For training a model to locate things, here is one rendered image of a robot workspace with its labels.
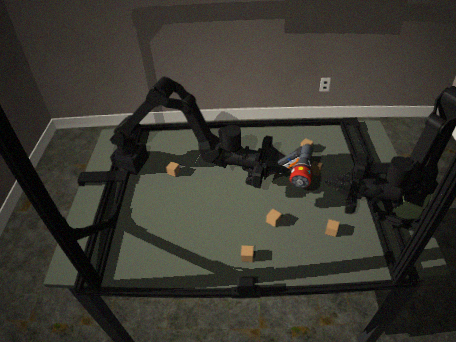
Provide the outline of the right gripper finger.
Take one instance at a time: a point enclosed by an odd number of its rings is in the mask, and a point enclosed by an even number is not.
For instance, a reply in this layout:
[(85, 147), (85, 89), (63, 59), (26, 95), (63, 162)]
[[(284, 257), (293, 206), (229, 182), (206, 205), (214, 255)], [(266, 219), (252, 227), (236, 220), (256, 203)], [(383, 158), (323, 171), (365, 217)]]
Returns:
[(346, 189), (351, 189), (352, 185), (352, 178), (353, 178), (353, 168), (350, 169), (346, 174), (338, 175), (338, 176), (332, 176), (332, 177), (326, 177), (325, 181), (334, 184)]
[(325, 183), (327, 183), (328, 185), (330, 185), (332, 188), (336, 189), (339, 193), (341, 193), (344, 197), (346, 197), (345, 199), (347, 200), (348, 199), (348, 196), (349, 196), (349, 189), (344, 189), (344, 188), (341, 188), (337, 185), (334, 185), (334, 184), (330, 184), (328, 182), (325, 181)]

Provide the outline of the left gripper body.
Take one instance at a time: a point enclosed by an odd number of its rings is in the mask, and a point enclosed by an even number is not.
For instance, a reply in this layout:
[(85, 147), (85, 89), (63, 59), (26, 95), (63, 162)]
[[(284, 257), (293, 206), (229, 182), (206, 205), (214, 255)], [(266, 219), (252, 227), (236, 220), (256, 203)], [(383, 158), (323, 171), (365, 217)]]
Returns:
[[(266, 143), (269, 143), (269, 144), (266, 144)], [(264, 177), (264, 170), (265, 170), (265, 164), (266, 164), (265, 161), (269, 160), (271, 144), (272, 144), (272, 136), (265, 136), (263, 139), (263, 142), (262, 142), (262, 151), (261, 151), (261, 148), (259, 148), (258, 151), (251, 150), (251, 149), (249, 149), (249, 146), (246, 146), (245, 148), (241, 149), (241, 152), (239, 155), (239, 166), (242, 166), (242, 169), (244, 169), (244, 170), (246, 167), (254, 168), (256, 166), (252, 172), (252, 183), (251, 183), (251, 185), (255, 188), (261, 187), (261, 185), (259, 185), (259, 184), (262, 184), (261, 176)], [(259, 154), (260, 154), (261, 160), (259, 158)], [(259, 165), (259, 166), (257, 166), (257, 165)]]

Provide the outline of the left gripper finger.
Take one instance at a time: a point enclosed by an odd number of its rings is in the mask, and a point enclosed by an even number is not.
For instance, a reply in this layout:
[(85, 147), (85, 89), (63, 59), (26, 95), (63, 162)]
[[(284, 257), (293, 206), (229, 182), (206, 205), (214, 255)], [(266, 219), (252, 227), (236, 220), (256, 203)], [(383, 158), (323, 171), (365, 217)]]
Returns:
[(264, 170), (264, 180), (269, 175), (276, 174), (276, 173), (288, 172), (288, 171), (289, 171), (289, 168), (287, 168), (287, 167), (284, 167), (282, 165), (279, 165), (279, 164), (276, 164), (276, 163), (273, 163), (273, 162), (270, 162), (270, 161), (266, 161), (265, 170)]
[(273, 147), (273, 144), (271, 144), (270, 147), (270, 155), (269, 155), (269, 161), (278, 161), (282, 158), (284, 158), (285, 155), (279, 152), (275, 147)]

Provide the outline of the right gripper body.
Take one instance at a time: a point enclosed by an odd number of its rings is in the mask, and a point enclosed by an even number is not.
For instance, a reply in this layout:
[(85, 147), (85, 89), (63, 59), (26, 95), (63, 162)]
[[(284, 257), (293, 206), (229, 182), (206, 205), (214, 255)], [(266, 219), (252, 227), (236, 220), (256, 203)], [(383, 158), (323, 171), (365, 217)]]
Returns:
[[(369, 159), (365, 153), (358, 152), (356, 162), (358, 163), (358, 168), (356, 172), (353, 171), (352, 187), (349, 190), (350, 199), (345, 201), (345, 213), (347, 214), (355, 212), (357, 206), (357, 195), (358, 199), (361, 199), (362, 197), (369, 197), (372, 198), (373, 202), (376, 202), (377, 199), (381, 199), (384, 189), (384, 179), (380, 178), (380, 175), (376, 174), (375, 177), (366, 176), (366, 178), (364, 178), (365, 175), (367, 175), (369, 168)], [(361, 186), (359, 185), (359, 181), (362, 184)], [(359, 188), (360, 193), (358, 194)], [(348, 207), (346, 208), (346, 206)]]

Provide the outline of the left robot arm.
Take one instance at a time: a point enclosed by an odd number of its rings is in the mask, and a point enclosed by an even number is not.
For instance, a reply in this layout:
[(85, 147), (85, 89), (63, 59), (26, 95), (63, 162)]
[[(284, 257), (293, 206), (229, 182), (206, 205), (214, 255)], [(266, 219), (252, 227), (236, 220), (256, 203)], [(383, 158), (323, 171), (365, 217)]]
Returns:
[[(177, 93), (182, 100), (168, 98), (173, 92)], [(242, 149), (240, 148), (241, 128), (237, 125), (228, 125), (220, 127), (218, 130), (219, 138), (212, 134), (196, 103), (196, 98), (188, 93), (181, 84), (168, 77), (160, 78), (149, 90), (146, 100), (139, 108), (115, 128), (115, 134), (110, 138), (110, 141), (112, 144), (117, 145), (117, 155), (132, 157), (139, 147), (138, 145), (136, 146), (133, 136), (142, 127), (142, 125), (137, 125), (137, 123), (154, 107), (160, 105), (183, 112), (198, 140), (199, 152), (204, 161), (215, 163), (224, 149), (220, 160), (222, 166), (224, 168), (226, 168), (227, 164), (239, 166), (239, 155)]]

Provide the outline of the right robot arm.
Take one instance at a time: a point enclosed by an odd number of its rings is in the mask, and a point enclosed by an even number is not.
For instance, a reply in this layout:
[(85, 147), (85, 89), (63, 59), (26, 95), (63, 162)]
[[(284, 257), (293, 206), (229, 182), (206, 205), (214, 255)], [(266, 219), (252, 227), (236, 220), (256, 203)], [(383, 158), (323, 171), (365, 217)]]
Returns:
[(397, 156), (391, 160), (381, 200), (393, 201), (394, 207), (402, 204), (403, 200), (423, 207), (427, 195), (433, 194), (437, 188), (437, 163), (456, 127), (455, 86), (445, 88), (435, 99), (434, 110), (425, 125), (410, 157)]

